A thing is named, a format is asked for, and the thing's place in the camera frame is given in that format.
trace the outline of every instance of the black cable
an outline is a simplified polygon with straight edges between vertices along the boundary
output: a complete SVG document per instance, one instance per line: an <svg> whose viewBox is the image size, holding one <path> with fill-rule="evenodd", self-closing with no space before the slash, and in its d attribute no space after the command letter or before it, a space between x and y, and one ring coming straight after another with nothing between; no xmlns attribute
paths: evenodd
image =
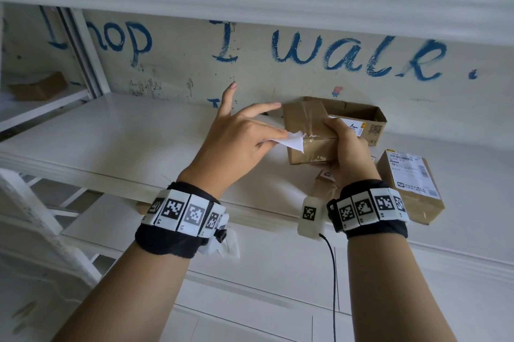
<svg viewBox="0 0 514 342"><path fill-rule="evenodd" d="M334 257L334 252L332 251L332 246L328 242L328 239L325 238L325 235L320 234L320 236L325 240L328 245L328 249L330 250L330 255L332 256L332 265L334 266L334 302L332 305L332 321L334 323L334 342L336 342L336 281L337 281L337 272L336 272L336 258Z"/></svg>

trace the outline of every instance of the wristband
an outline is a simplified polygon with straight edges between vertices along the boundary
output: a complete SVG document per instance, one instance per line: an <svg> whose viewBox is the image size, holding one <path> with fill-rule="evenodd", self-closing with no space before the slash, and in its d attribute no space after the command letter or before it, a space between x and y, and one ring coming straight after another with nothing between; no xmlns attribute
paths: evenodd
<svg viewBox="0 0 514 342"><path fill-rule="evenodd" d="M152 254L193 258L211 239L222 242L228 214L209 193L184 182L161 190L136 231L137 244Z"/></svg>
<svg viewBox="0 0 514 342"><path fill-rule="evenodd" d="M336 232L346 237L395 233L407 238L409 216L397 190L377 179L351 183L326 205Z"/></svg>

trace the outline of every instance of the person's left hand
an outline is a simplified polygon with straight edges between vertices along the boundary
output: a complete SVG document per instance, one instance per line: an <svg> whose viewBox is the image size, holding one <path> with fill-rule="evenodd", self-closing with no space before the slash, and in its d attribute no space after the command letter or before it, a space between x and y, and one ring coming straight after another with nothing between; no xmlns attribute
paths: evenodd
<svg viewBox="0 0 514 342"><path fill-rule="evenodd" d="M287 131L253 119L258 114L280 108L279 102L253 104L230 115L237 84L224 92L218 114L191 164L177 181L195 185L215 198L255 167Z"/></svg>

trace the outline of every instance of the hand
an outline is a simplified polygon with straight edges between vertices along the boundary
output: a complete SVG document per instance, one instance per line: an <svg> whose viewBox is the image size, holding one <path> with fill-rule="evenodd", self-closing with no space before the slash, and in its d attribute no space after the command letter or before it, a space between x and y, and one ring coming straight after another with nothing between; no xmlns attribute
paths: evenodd
<svg viewBox="0 0 514 342"><path fill-rule="evenodd" d="M220 109L202 147L177 178L177 181L195 185L215 198L275 147L277 142L267 139L287 138L286 130L252 119L260 113L280 108L279 102L253 104L231 116L236 87L233 82L223 92Z"/></svg>
<svg viewBox="0 0 514 342"><path fill-rule="evenodd" d="M365 139L358 138L355 132L339 118L326 119L324 123L336 131L339 137L338 161L313 166L330 171L340 188L363 179L381 179L371 160L368 142Z"/></svg>

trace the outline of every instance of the forearm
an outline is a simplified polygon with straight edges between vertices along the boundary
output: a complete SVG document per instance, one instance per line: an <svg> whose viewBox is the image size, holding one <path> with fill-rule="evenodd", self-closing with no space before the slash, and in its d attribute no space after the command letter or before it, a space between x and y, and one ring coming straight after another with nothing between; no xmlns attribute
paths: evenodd
<svg viewBox="0 0 514 342"><path fill-rule="evenodd" d="M132 243L53 341L158 341L189 261Z"/></svg>
<svg viewBox="0 0 514 342"><path fill-rule="evenodd" d="M351 238L348 267L357 342L456 341L402 235Z"/></svg>

